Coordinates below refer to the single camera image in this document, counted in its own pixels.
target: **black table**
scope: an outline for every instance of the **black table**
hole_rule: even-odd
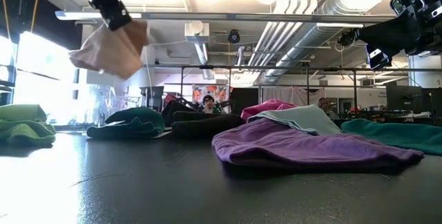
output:
[[[224,166],[210,140],[0,147],[0,223],[440,223],[442,158],[398,176],[268,175]]]

